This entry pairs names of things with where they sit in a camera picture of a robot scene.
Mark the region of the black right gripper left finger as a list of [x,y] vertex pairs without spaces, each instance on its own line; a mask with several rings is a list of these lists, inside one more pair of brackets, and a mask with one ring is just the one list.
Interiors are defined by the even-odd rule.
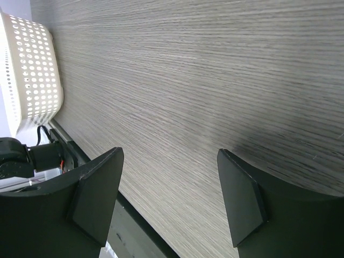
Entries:
[[98,257],[123,164],[115,147],[48,181],[1,193],[1,257]]

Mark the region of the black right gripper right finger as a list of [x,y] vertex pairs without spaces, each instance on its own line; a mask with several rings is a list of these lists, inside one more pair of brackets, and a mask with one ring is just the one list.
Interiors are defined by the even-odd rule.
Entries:
[[226,149],[218,173],[240,257],[343,257],[343,198],[257,169]]

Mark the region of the white perforated plastic basket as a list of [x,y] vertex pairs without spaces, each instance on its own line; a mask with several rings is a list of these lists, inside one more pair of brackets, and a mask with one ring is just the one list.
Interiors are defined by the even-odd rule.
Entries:
[[48,123],[63,103],[52,35],[47,27],[4,12],[1,90],[12,137]]

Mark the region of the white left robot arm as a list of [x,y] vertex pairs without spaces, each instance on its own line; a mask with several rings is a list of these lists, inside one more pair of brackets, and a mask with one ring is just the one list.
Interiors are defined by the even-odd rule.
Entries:
[[46,126],[37,128],[38,142],[28,147],[15,138],[1,138],[1,179],[31,178],[34,173],[63,167],[65,151]]

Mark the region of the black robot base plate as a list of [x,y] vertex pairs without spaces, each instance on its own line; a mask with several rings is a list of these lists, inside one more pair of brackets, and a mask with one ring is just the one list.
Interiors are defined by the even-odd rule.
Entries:
[[117,194],[108,242],[118,257],[179,257],[121,192]]

